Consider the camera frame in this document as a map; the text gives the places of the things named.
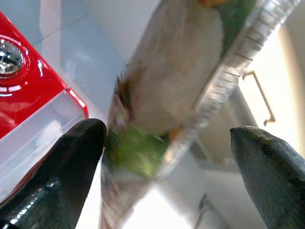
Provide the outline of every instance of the red container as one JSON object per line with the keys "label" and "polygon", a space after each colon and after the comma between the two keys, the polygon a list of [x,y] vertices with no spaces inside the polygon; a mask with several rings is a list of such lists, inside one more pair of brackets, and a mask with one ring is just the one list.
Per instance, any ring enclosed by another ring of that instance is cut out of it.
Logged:
{"label": "red container", "polygon": [[1,12],[0,24],[2,202],[88,109]]}

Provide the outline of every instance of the cabinet handle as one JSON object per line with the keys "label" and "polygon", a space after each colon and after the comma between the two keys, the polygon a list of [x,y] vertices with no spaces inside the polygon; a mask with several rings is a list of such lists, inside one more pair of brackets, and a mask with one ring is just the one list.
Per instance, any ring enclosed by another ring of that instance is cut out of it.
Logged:
{"label": "cabinet handle", "polygon": [[274,123],[274,122],[276,121],[275,115],[274,115],[273,112],[272,112],[271,106],[270,106],[270,104],[268,103],[268,100],[267,100],[267,98],[266,98],[266,96],[265,96],[265,94],[264,94],[264,92],[263,92],[262,86],[261,86],[261,84],[259,83],[258,78],[257,78],[255,72],[254,72],[254,71],[251,71],[251,72],[245,73],[245,74],[243,75],[243,80],[244,80],[245,77],[248,76],[248,75],[252,75],[252,76],[254,77],[255,82],[256,82],[256,84],[257,84],[257,86],[258,86],[258,89],[259,89],[259,91],[260,91],[260,93],[261,93],[261,95],[262,95],[262,97],[263,97],[263,100],[264,100],[264,102],[265,102],[265,104],[266,104],[266,106],[267,106],[268,112],[269,112],[269,114],[270,114],[270,118],[268,118],[268,119],[266,119],[266,120],[264,121],[264,126],[266,126],[267,123]]}

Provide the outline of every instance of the plastic food container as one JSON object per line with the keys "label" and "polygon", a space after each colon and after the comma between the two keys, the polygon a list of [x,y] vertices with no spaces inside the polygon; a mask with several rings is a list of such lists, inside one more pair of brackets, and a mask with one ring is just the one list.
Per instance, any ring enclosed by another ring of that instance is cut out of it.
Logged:
{"label": "plastic food container", "polygon": [[0,203],[86,104],[0,13]]}
{"label": "plastic food container", "polygon": [[102,226],[118,228],[208,126],[299,0],[162,0],[109,114]]}

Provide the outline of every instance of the metal button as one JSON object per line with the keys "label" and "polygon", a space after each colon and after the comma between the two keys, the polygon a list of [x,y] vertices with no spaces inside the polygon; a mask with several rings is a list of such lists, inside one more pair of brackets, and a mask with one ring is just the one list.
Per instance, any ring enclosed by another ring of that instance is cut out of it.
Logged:
{"label": "metal button", "polygon": [[0,78],[17,72],[22,66],[22,54],[12,43],[0,40]]}

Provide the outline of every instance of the white wall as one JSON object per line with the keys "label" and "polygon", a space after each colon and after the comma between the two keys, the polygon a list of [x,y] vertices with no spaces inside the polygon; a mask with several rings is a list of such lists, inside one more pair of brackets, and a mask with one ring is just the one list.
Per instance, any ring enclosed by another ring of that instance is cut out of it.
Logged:
{"label": "white wall", "polygon": [[128,62],[159,1],[86,0],[86,3],[107,39]]}

